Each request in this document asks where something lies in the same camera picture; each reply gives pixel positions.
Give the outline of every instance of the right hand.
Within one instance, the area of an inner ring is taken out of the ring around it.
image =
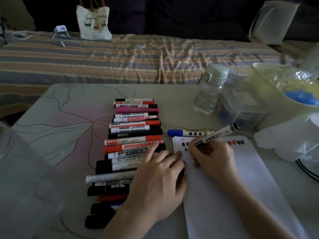
[[[205,174],[224,193],[232,193],[233,189],[242,185],[233,149],[227,143],[219,140],[213,140],[198,149],[193,142],[199,139],[195,138],[188,143],[190,154],[195,160],[193,166],[201,166]]]

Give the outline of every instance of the pink marker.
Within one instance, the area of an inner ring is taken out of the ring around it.
[[[140,112],[159,112],[158,108],[142,108],[142,107],[116,107],[117,114],[140,113]]]

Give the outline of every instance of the white bag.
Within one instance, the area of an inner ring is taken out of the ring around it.
[[[299,3],[287,1],[265,1],[258,12],[259,16],[257,14],[250,27],[249,37],[267,45],[281,45],[298,6]],[[256,25],[251,31],[257,17]]]
[[[108,30],[108,14],[110,8],[105,6],[104,0],[101,0],[102,7],[93,8],[93,2],[90,0],[90,10],[84,8],[82,0],[77,6],[77,18],[80,28],[80,37],[84,40],[110,40],[112,34]]]

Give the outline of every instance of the hand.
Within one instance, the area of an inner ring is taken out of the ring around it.
[[[225,142],[214,140],[199,149],[193,144],[199,138],[188,143],[190,154],[194,157],[194,167],[201,166],[205,174],[223,192],[229,194],[241,185],[233,149]]]
[[[167,150],[160,151],[151,160],[158,143],[153,144],[138,166],[130,187],[125,209],[143,214],[151,226],[168,217],[182,203],[186,191],[186,178],[176,184],[178,174],[185,167],[179,160],[181,151],[174,155]]]

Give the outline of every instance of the left hand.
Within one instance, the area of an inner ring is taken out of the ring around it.
[[[176,184],[186,164],[179,160],[181,151],[173,155],[168,150],[160,151],[151,160],[157,146],[155,143],[149,148],[138,166],[128,198],[121,207],[151,226],[173,213],[186,191],[185,176]]]

